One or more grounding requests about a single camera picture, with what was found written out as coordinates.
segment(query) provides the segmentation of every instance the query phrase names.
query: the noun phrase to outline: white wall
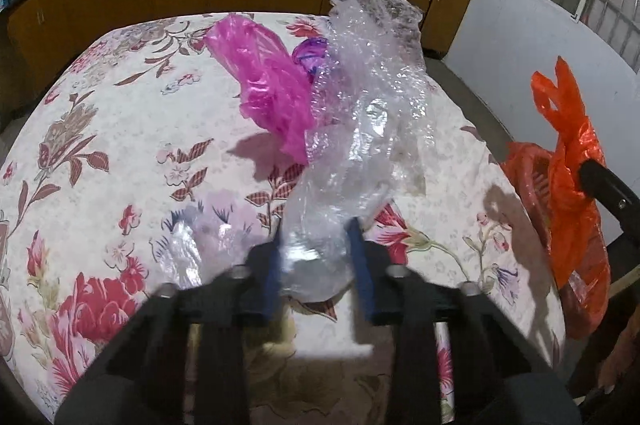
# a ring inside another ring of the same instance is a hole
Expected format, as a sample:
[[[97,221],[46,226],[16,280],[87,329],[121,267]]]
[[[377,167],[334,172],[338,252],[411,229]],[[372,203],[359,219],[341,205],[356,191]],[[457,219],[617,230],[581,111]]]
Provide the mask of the white wall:
[[[554,78],[562,56],[576,76],[607,165],[640,194],[640,101],[633,70],[587,26],[546,0],[472,0],[446,64],[516,141],[550,150],[556,132],[537,112],[531,75]],[[609,243],[620,226],[602,209]]]

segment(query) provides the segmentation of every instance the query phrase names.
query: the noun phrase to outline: orange plastic bag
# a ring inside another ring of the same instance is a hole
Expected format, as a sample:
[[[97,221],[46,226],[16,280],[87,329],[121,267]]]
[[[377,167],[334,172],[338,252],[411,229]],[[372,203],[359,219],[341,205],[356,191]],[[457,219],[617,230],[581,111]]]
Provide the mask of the orange plastic bag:
[[[578,187],[578,169],[588,158],[604,165],[604,155],[578,85],[562,58],[556,76],[557,87],[539,72],[531,79],[538,111],[558,131],[556,151],[514,143],[502,168],[548,251],[567,335],[579,339],[602,321],[610,270],[600,214],[595,201]]]

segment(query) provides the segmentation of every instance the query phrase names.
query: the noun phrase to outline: screw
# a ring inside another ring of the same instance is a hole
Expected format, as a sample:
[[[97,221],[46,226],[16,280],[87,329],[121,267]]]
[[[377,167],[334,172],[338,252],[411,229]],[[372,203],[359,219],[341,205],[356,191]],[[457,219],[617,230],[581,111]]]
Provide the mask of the screw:
[[[229,270],[228,275],[232,279],[242,280],[251,276],[251,270],[249,270],[249,268],[244,264],[238,264]]]
[[[462,294],[466,297],[474,297],[482,293],[478,284],[469,281],[460,284],[460,291],[462,291]]]
[[[394,279],[401,279],[409,276],[409,268],[402,264],[392,264],[391,266],[387,266],[385,272],[389,277],[393,277]]]
[[[178,293],[178,286],[173,282],[164,282],[160,284],[160,287],[156,290],[156,295],[163,299],[170,299],[176,293]]]

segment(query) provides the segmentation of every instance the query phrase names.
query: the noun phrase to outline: pink plastic bag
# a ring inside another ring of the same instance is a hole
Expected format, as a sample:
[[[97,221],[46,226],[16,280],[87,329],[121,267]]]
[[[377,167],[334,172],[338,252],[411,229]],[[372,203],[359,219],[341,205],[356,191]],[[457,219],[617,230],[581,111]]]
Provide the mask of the pink plastic bag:
[[[230,13],[205,36],[211,55],[240,82],[240,113],[282,140],[281,150],[307,164],[305,132],[314,124],[311,84],[280,38]]]

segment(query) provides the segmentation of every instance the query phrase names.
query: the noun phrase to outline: floral bedspread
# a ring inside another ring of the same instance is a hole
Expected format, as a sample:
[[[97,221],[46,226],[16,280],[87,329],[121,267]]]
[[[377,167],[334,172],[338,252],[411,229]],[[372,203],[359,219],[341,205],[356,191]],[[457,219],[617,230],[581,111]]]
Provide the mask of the floral bedspread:
[[[248,14],[292,51],[323,18]],[[87,365],[163,281],[180,212],[212,210],[267,238],[303,172],[239,112],[238,83],[204,34],[224,14],[115,30],[63,74],[25,124],[0,185],[0,354],[50,419]],[[436,181],[398,196],[368,236],[428,280],[477,281],[559,361],[564,321],[545,253],[476,129],[434,82]],[[288,300],[282,322],[245,333],[257,424],[381,423],[388,329],[354,338],[352,295]],[[452,418],[438,328],[443,418]],[[301,359],[323,358],[305,362]]]

